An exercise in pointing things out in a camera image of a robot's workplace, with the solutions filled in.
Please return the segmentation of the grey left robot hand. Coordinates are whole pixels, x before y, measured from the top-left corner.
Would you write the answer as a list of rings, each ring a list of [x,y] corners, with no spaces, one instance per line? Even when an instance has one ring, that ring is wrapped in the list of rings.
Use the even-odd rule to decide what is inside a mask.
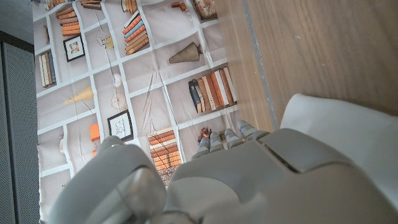
[[[106,138],[65,186],[48,223],[396,223],[354,162],[293,129],[240,121],[203,138],[164,184],[136,145]]]

